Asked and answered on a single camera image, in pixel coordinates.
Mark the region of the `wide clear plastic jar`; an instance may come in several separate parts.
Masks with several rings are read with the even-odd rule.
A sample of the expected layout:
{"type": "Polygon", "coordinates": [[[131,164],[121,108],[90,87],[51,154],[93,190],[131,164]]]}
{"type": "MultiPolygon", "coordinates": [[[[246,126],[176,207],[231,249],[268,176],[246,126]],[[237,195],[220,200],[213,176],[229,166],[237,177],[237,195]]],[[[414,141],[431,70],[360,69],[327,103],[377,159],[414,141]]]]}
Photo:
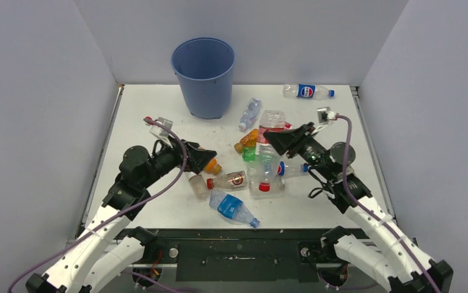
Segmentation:
{"type": "Polygon", "coordinates": [[[269,200],[284,197],[285,180],[279,175],[263,177],[263,168],[258,162],[246,164],[249,193],[254,200],[269,200]]]}

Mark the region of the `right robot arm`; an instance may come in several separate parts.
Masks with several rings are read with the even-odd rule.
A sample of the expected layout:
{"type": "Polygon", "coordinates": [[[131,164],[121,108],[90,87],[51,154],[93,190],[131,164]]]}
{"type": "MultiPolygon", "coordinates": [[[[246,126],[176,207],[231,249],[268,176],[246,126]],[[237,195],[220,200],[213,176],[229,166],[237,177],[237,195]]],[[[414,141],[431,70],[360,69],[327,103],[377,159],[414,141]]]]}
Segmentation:
{"type": "Polygon", "coordinates": [[[320,251],[324,259],[342,259],[356,266],[387,292],[449,292],[453,269],[421,250],[380,206],[350,166],[356,153],[348,141],[326,149],[316,140],[313,123],[266,131],[263,136],[279,155],[300,156],[314,179],[324,178],[322,187],[329,201],[379,249],[374,251],[337,226],[323,235],[320,251]]]}

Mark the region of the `red-label clear bottle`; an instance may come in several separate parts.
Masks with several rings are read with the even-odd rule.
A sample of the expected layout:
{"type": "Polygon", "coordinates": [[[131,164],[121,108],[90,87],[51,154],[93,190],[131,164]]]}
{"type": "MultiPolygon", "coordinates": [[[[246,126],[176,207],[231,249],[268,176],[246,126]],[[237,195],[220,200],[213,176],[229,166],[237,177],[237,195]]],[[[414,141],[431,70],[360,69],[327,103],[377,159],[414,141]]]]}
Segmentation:
{"type": "Polygon", "coordinates": [[[269,142],[266,134],[282,132],[290,129],[285,113],[281,110],[264,110],[259,122],[258,137],[255,147],[255,158],[257,162],[275,161],[280,158],[278,152],[269,142]]]}

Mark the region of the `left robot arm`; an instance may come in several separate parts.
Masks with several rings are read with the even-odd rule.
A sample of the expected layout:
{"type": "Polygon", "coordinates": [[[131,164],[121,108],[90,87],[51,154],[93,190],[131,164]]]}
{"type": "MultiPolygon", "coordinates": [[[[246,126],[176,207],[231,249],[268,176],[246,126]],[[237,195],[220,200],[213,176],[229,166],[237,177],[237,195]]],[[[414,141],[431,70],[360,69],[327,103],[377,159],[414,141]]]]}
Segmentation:
{"type": "Polygon", "coordinates": [[[151,185],[175,168],[200,173],[217,155],[214,150],[201,149],[195,142],[176,139],[169,142],[154,154],[143,146],[125,151],[120,172],[87,231],[46,272],[29,277],[28,292],[79,292],[105,248],[135,219],[147,201],[154,199],[147,190],[151,185]]]}

